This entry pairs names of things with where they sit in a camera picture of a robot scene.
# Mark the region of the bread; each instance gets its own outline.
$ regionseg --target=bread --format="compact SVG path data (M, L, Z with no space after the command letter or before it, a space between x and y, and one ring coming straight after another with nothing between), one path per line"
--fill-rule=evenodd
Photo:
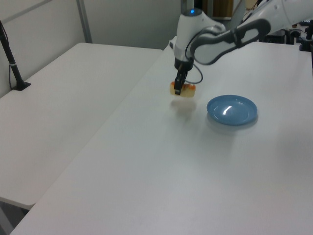
M174 82L171 83L170 85L170 93L175 94L175 89L174 89ZM191 85L191 84L184 84L181 88L180 96L182 97L194 97L196 92L196 86Z

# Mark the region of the plate rim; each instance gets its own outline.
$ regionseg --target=plate rim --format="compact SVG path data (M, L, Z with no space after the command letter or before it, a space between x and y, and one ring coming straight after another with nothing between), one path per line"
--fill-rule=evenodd
M246 120L238 122L238 123L235 123L235 124L230 124L230 123L225 123L223 121L220 121L218 118L216 118L209 111L209 107L211 107L212 103L214 103L217 99L220 99L220 98L226 97L226 96L231 97L231 98L239 98L239 99L243 99L243 100L247 101L248 103L250 103L251 107L255 111L255 114L253 116L249 115L249 117ZM213 99L211 99L208 102L208 104L206 106L206 110L207 110L208 114L210 115L210 117L212 117L216 122L224 124L224 125L229 125L229 126L239 126L239 125L248 124L248 123L254 121L258 117L258 108L257 108L256 104L252 100L250 100L250 99L248 99L246 97L243 97L243 96L240 96L240 95L235 95L235 94L224 94L224 95L220 95L220 96L214 97Z

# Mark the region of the black stand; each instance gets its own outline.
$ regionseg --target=black stand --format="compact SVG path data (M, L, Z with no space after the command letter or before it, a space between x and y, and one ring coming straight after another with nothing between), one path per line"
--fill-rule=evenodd
M307 36L301 42L300 51L313 52L313 20L310 21L309 27L305 31L307 32Z
M21 77L21 74L20 74L18 66L16 65L16 62L14 60L14 57L13 57L12 51L10 49L9 42L8 42L7 37L5 35L4 28L3 28L1 21L0 21L0 41L2 43L4 52L6 54L6 57L8 58L10 67L11 67L13 74L15 76L15 79L16 79L16 87L14 87L13 90L22 91L26 87L29 87L30 83L24 82L22 77Z

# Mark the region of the white wall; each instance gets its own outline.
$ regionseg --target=white wall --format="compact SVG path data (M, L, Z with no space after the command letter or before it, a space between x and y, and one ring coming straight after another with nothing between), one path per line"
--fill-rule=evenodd
M164 49L176 35L180 0L85 0L93 43Z
M52 0L3 26L24 80L85 41L76 0ZM8 61L0 46L0 97L10 91L8 77Z

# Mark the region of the equipment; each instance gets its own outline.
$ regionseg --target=equipment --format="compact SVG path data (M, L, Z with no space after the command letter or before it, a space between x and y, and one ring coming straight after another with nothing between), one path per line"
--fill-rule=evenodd
M184 12L179 18L177 39L170 41L178 70L175 94L180 95L194 60L211 65L228 52L311 18L312 9L312 0L264 0L241 25L229 31L199 9Z
M10 69L12 69L13 74L15 76L16 79L16 87L12 88L13 90L17 90L17 91L22 91L24 90L26 87L30 86L30 83L28 82L24 82L22 80L21 74L19 72L18 66L16 65L15 59L13 57L12 51L10 49L10 45L9 45L9 40L6 36L4 27L0 21L0 41L2 43L4 52L6 54L6 57L8 58L9 61L9 65L10 65Z

